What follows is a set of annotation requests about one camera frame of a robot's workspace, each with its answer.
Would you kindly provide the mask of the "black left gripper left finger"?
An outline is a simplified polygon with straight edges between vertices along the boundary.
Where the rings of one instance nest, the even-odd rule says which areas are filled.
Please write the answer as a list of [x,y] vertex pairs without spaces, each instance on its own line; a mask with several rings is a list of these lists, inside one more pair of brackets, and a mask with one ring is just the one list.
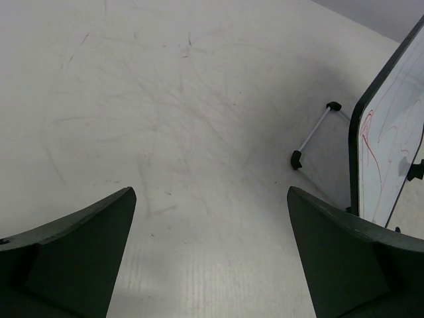
[[105,317],[136,206],[125,187],[1,239],[2,317]]

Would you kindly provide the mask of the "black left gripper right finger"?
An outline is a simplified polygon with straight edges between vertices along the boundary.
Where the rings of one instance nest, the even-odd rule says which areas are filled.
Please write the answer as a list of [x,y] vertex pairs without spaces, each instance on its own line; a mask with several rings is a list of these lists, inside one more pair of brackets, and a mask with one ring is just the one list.
[[423,316],[423,240],[298,187],[289,188],[287,203],[317,317]]

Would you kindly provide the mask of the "small black-framed whiteboard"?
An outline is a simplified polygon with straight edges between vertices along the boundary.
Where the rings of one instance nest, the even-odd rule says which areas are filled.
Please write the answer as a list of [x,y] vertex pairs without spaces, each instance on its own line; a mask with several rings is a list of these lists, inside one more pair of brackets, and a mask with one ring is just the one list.
[[423,178],[423,21],[355,105],[348,130],[350,207],[386,227],[406,181]]

